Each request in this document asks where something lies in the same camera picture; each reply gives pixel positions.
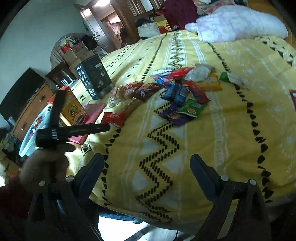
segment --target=patterned blanket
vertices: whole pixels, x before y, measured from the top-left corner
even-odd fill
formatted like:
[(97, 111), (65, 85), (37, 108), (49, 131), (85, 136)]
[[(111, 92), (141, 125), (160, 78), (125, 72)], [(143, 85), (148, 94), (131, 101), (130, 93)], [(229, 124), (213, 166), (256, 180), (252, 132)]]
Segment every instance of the patterned blanket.
[[(89, 135), (84, 145), (68, 153), (68, 174), (76, 174), (94, 153), (101, 153), (105, 168), (91, 195), (95, 203), (181, 230), (204, 220), (212, 208), (189, 166), (190, 157), (198, 153), (233, 181), (257, 180), (266, 205), (278, 205), (296, 186), (296, 111), (289, 95), (296, 89), (295, 55), (295, 49), (274, 36), (208, 44), (187, 31), (108, 54), (102, 62), (115, 85), (150, 83), (153, 70), (201, 63), (244, 77), (249, 90), (221, 83), (222, 91), (207, 92), (211, 101), (201, 115), (181, 127), (158, 116), (169, 106), (160, 91), (122, 128)], [(73, 92), (83, 104), (90, 102), (83, 84)]]

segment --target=black box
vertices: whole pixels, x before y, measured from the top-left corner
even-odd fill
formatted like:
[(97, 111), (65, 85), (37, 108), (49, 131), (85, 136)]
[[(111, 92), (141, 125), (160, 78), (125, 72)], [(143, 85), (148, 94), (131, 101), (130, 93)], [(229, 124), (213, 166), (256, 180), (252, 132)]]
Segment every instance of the black box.
[(113, 88), (97, 54), (76, 65), (75, 71), (93, 100), (102, 99)]

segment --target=white tote bag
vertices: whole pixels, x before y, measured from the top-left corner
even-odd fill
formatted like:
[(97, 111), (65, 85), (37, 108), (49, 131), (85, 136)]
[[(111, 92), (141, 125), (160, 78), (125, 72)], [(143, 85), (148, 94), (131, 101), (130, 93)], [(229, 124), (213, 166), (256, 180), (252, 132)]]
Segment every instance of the white tote bag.
[(157, 35), (160, 35), (159, 32), (159, 28), (157, 26), (157, 24), (154, 23), (143, 23), (142, 26), (138, 27), (138, 33), (141, 37), (146, 37), (146, 38), (150, 38), (150, 37), (154, 37)]

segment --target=door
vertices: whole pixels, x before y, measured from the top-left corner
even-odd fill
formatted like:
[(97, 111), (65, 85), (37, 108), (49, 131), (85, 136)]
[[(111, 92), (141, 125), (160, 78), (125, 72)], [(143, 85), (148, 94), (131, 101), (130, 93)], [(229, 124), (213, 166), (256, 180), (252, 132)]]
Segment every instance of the door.
[(98, 42), (99, 46), (102, 47), (106, 52), (110, 53), (117, 48), (114, 46), (113, 42), (105, 35), (101, 26), (95, 19), (90, 9), (79, 8), (79, 12), (83, 17), (85, 23), (87, 24), (89, 30), (93, 33), (95, 40)]

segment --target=drawer handle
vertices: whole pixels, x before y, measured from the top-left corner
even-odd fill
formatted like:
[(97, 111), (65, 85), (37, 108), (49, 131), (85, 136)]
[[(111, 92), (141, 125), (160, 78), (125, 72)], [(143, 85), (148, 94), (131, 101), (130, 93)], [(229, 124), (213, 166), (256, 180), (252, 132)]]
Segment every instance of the drawer handle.
[(24, 125), (22, 126), (21, 130), (23, 131), (27, 126), (27, 123), (25, 122)]
[(39, 102), (42, 102), (42, 101), (44, 100), (44, 98), (45, 98), (45, 95), (43, 95), (43, 96), (41, 97), (41, 99), (39, 100)]

